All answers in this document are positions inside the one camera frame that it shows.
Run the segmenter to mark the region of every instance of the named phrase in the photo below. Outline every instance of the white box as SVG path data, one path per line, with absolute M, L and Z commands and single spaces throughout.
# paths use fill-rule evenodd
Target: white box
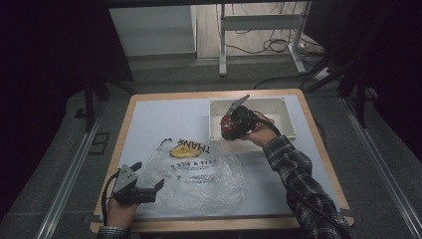
M 243 141 L 236 139 L 235 141 L 228 141 L 221 136 L 220 121 L 223 115 L 226 114 L 232 103 L 237 99 L 230 100 L 212 100 L 210 101 L 209 114 L 209 133 L 210 140 L 219 141 L 224 150 L 230 152 L 245 152 L 245 151 L 262 151 L 262 149 L 254 145 L 250 141 Z M 296 132 L 292 123 L 292 118 L 289 113 L 288 105 L 284 98 L 272 99 L 247 99 L 242 103 L 243 106 L 251 111 L 262 113 L 265 117 L 273 119 L 275 126 L 279 129 L 281 134 L 284 134 L 288 139 L 295 140 Z

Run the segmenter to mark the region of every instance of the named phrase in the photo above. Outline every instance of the hand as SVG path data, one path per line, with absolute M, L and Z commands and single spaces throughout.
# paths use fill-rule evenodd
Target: hand
M 139 204 L 122 205 L 115 198 L 108 201 L 107 226 L 128 228 Z
M 262 120 L 270 120 L 272 124 L 274 124 L 273 119 L 265 119 L 263 116 L 258 116 Z M 264 123 L 258 122 L 257 127 L 249 133 L 241 136 L 241 140 L 250 140 L 254 144 L 260 147 L 264 147 L 269 141 L 277 137 L 277 134 L 273 132 L 268 126 Z

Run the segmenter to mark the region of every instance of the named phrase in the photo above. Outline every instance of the clear plastic bag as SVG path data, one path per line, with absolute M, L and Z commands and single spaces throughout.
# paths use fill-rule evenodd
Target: clear plastic bag
M 165 139 L 138 176 L 139 187 L 151 187 L 164 178 L 154 208 L 165 213 L 216 212 L 235 207 L 245 197 L 241 162 L 204 142 Z

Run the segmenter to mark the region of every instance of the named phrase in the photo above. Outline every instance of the plaid shirt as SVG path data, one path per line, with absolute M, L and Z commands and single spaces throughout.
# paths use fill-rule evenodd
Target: plaid shirt
M 320 184 L 311 177 L 313 164 L 306 155 L 295 149 L 284 135 L 268 142 L 264 146 L 264 154 L 284 184 L 348 231 L 347 221 L 336 211 L 334 203 Z M 341 238 L 336 228 L 300 202 L 291 192 L 288 191 L 286 199 L 301 225 L 303 238 Z
M 129 231 L 124 228 L 102 226 L 100 227 L 97 239 L 127 239 L 129 238 Z

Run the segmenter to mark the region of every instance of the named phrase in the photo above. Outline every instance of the yellow logo on bag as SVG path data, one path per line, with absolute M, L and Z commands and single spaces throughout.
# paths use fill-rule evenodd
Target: yellow logo on bag
M 200 153 L 200 150 L 183 144 L 177 145 L 170 151 L 170 155 L 177 158 L 196 157 Z

